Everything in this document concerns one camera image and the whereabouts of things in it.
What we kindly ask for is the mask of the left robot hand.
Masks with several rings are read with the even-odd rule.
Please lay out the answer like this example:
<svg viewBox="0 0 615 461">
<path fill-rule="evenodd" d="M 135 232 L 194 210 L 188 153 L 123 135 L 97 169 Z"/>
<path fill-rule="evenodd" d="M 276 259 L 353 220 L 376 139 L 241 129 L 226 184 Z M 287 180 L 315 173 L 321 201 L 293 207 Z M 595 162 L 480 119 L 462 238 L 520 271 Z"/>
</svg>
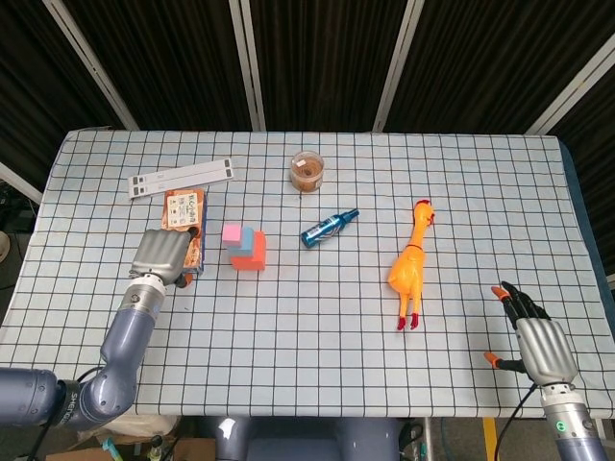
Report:
<svg viewBox="0 0 615 461">
<path fill-rule="evenodd" d="M 130 269 L 133 279 L 154 275 L 165 286 L 188 287 L 203 271 L 203 238 L 196 227 L 147 230 Z"/>
</svg>

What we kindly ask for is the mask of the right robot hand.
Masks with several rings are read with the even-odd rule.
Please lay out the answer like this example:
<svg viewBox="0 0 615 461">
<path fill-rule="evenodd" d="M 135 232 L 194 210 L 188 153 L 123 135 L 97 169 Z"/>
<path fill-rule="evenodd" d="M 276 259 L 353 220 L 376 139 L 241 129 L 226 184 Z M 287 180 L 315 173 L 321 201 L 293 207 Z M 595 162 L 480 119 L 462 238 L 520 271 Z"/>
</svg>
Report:
<svg viewBox="0 0 615 461">
<path fill-rule="evenodd" d="M 578 375 L 578 366 L 561 325 L 509 282 L 502 281 L 491 291 L 502 303 L 514 329 L 521 358 L 506 360 L 485 352 L 486 361 L 494 369 L 526 374 L 538 387 L 571 384 Z"/>
</svg>

